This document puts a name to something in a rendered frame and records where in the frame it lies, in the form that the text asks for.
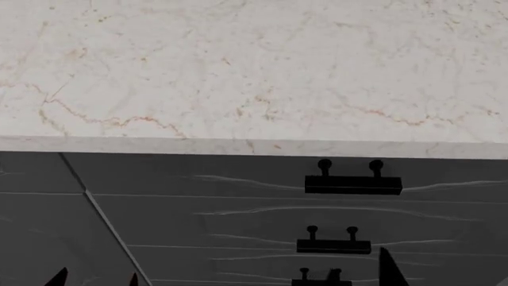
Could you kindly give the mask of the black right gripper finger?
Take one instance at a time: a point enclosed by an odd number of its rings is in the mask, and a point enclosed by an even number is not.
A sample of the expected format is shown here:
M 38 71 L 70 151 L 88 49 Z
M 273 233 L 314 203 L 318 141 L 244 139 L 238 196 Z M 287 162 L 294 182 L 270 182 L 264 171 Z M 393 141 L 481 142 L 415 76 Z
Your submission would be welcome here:
M 409 286 L 390 252 L 379 248 L 379 286 Z

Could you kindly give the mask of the dark grey cabinet side unit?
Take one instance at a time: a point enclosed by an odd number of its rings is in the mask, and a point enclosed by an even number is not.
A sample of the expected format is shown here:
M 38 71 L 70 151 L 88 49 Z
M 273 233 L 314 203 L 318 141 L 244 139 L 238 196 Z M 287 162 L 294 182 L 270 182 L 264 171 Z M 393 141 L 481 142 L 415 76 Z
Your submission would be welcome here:
M 0 286 L 153 286 L 60 153 L 0 152 Z

